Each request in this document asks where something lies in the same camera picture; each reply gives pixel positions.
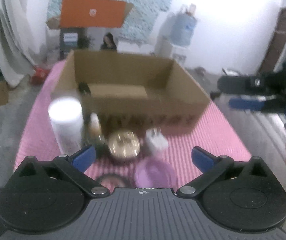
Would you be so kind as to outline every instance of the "white cup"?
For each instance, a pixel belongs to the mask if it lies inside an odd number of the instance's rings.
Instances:
[[[61,154],[72,155],[82,148],[82,106],[76,98],[62,97],[51,102],[48,113]]]

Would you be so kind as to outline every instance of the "metal screw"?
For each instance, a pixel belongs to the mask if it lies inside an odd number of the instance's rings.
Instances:
[[[259,78],[255,79],[254,85],[255,85],[256,87],[259,87],[260,84],[261,84],[261,81],[259,80]]]
[[[183,194],[193,194],[196,190],[191,186],[183,186],[180,188],[181,193]]]
[[[107,188],[105,188],[105,187],[94,187],[91,191],[95,195],[103,195],[103,194],[107,193]]]

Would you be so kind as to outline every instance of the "white wall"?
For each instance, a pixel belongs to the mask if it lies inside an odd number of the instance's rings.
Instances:
[[[221,73],[222,68],[255,73],[274,32],[282,0],[173,0],[171,10],[195,3],[198,24],[185,67],[204,67]],[[151,42],[164,21],[158,19]]]

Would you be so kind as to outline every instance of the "table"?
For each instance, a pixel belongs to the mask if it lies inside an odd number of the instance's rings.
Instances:
[[[48,117],[48,106],[51,102],[51,91],[64,63],[61,61],[54,65],[35,100],[22,134],[14,169],[29,155],[36,156],[39,161],[49,161],[60,154]],[[248,161],[251,157],[213,102],[209,104],[192,133],[168,136],[167,140],[169,148],[159,155],[159,158],[172,165],[178,176],[179,187],[201,175],[191,161],[191,150],[194,146],[200,146],[215,156],[228,155],[237,161]],[[103,159],[96,161],[85,174],[96,179],[102,174],[116,173],[131,180],[138,161],[139,159],[125,166],[115,166],[110,160]]]

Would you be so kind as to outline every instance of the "white plug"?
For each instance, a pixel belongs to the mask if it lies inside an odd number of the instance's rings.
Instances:
[[[152,155],[156,155],[169,147],[169,142],[162,135],[160,128],[148,129],[145,142]]]

